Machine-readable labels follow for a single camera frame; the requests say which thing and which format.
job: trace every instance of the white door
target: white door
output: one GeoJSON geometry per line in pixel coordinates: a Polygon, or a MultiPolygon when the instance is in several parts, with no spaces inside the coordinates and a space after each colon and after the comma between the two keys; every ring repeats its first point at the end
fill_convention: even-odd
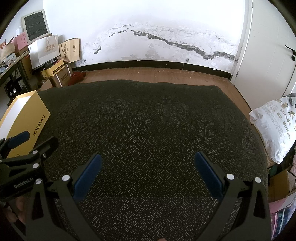
{"type": "Polygon", "coordinates": [[[284,94],[296,64],[285,45],[296,50],[296,37],[281,13],[268,0],[253,0],[247,48],[231,80],[252,110],[284,94]]]}

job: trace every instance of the human hand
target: human hand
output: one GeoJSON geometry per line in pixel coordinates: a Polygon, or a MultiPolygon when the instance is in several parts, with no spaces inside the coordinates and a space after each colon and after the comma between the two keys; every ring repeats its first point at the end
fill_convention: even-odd
{"type": "Polygon", "coordinates": [[[18,216],[16,216],[11,209],[1,207],[3,213],[7,217],[8,221],[14,223],[19,219],[22,223],[26,223],[26,209],[25,209],[25,197],[20,196],[15,199],[16,207],[19,210],[18,216]]]}

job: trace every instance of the door frame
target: door frame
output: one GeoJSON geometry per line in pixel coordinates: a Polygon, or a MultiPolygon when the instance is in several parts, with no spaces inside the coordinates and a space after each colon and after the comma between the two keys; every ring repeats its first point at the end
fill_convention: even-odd
{"type": "Polygon", "coordinates": [[[290,94],[292,92],[296,92],[296,73],[295,73],[295,68],[296,68],[296,63],[295,63],[295,67],[294,67],[293,74],[291,76],[290,82],[287,85],[287,88],[286,88],[286,90],[285,90],[285,92],[283,93],[282,96],[288,95],[288,94],[290,94]]]}
{"type": "Polygon", "coordinates": [[[230,82],[232,84],[235,83],[236,77],[237,77],[239,69],[242,65],[242,61],[244,59],[244,55],[246,53],[246,49],[248,46],[250,33],[251,33],[251,27],[252,27],[252,19],[253,19],[253,6],[254,6],[253,0],[246,0],[245,11],[248,11],[248,16],[247,16],[247,19],[245,18],[245,21],[247,21],[247,27],[246,27],[246,29],[243,29],[243,31],[245,31],[245,33],[242,33],[242,37],[244,36],[244,42],[242,44],[242,50],[239,55],[237,65],[236,65],[233,75],[230,79],[230,82]]]}

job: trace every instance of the yellow box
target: yellow box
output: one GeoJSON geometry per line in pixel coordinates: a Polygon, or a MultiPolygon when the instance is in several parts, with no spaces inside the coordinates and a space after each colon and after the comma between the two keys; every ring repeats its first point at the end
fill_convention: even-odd
{"type": "Polygon", "coordinates": [[[44,78],[48,78],[50,76],[54,76],[57,74],[64,66],[64,61],[59,60],[56,64],[54,64],[52,67],[47,68],[45,70],[41,71],[41,74],[44,78]]]}
{"type": "Polygon", "coordinates": [[[37,91],[16,96],[0,121],[0,139],[13,137],[23,131],[30,133],[30,139],[12,149],[8,157],[27,155],[34,148],[49,116],[50,112],[37,91]]]}

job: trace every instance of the cardboard box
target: cardboard box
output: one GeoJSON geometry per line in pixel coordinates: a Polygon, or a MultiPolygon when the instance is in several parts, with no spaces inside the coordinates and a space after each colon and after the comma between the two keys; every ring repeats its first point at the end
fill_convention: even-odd
{"type": "Polygon", "coordinates": [[[54,64],[50,68],[47,68],[45,70],[42,70],[41,71],[41,74],[42,74],[42,76],[44,78],[48,78],[50,76],[54,76],[55,74],[57,74],[62,69],[63,66],[64,66],[63,60],[59,60],[56,64],[54,64]]]}
{"type": "Polygon", "coordinates": [[[72,69],[70,64],[66,64],[62,69],[54,76],[49,77],[51,83],[55,87],[67,86],[67,82],[71,79],[72,69]]]}
{"type": "MultiPolygon", "coordinates": [[[[19,57],[21,56],[24,52],[29,50],[29,46],[24,47],[21,49],[19,52],[16,53],[16,56],[19,57]]],[[[25,69],[25,72],[28,76],[28,79],[31,79],[33,76],[33,69],[32,69],[32,64],[31,64],[31,59],[30,59],[30,54],[28,53],[22,60],[22,65],[25,69]]]]}
{"type": "Polygon", "coordinates": [[[39,90],[44,91],[44,90],[48,90],[52,87],[52,83],[50,82],[50,80],[47,80],[40,88],[39,90]]]}
{"type": "Polygon", "coordinates": [[[60,51],[61,57],[68,60],[69,63],[79,60],[80,59],[79,45],[80,45],[79,38],[69,39],[59,44],[59,51],[60,51]]]}
{"type": "Polygon", "coordinates": [[[270,179],[268,187],[269,202],[285,198],[292,191],[295,184],[295,176],[287,169],[281,171],[270,179]]]}
{"type": "Polygon", "coordinates": [[[0,121],[0,138],[7,139],[28,131],[30,139],[12,149],[8,157],[27,155],[34,148],[49,116],[50,113],[37,91],[16,96],[0,121]]]}
{"type": "Polygon", "coordinates": [[[28,46],[26,33],[21,33],[20,35],[16,36],[12,43],[15,46],[15,53],[19,52],[21,49],[28,46]]]}

